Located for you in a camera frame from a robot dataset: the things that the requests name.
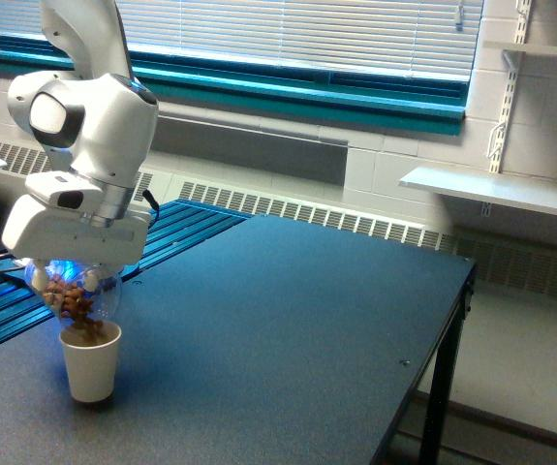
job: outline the cup rim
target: cup rim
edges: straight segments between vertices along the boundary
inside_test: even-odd
[[[71,347],[73,349],[76,350],[81,350],[81,351],[90,351],[90,350],[95,350],[95,349],[103,349],[104,347],[110,346],[112,344],[115,344],[116,342],[118,342],[118,340],[121,338],[121,335],[123,334],[123,331],[121,330],[121,326],[119,326],[117,323],[115,322],[109,322],[104,320],[104,324],[108,324],[108,325],[112,325],[116,327],[117,330],[117,334],[116,337],[114,337],[111,341],[105,342],[104,344],[100,344],[99,346],[76,346],[74,344],[70,344],[68,342],[65,342],[63,340],[63,331],[65,329],[61,329],[61,331],[58,333],[58,340],[61,342],[62,345],[67,346],[67,347]]]

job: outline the window frame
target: window frame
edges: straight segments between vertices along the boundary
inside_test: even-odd
[[[158,96],[191,105],[458,136],[468,82],[248,65],[130,51],[134,72]],[[14,76],[69,70],[48,42],[0,36],[0,67]]]

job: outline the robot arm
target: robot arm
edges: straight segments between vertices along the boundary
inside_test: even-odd
[[[9,89],[15,122],[42,144],[55,171],[30,174],[3,243],[18,258],[120,269],[142,254],[149,215],[130,208],[158,103],[130,66],[113,0],[43,0],[46,37],[73,72],[38,72]]]
[[[133,78],[121,14],[114,0],[42,0],[42,29],[74,60],[80,79]]]

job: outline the metal table leg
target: metal table leg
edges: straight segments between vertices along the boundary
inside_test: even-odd
[[[446,410],[449,404],[450,388],[452,387],[452,378],[454,376],[454,366],[461,340],[461,330],[463,329],[463,321],[469,308],[471,294],[472,287],[470,284],[467,284],[463,296],[458,303],[459,308],[455,312],[450,327],[437,351],[418,465],[437,464],[440,444],[442,443],[442,433],[444,432],[444,420],[446,419]]]

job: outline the blue table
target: blue table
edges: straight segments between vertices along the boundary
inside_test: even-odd
[[[0,464],[378,463],[439,347],[436,463],[473,280],[458,257],[246,220],[125,284],[109,403],[69,398],[54,321],[0,345]]]

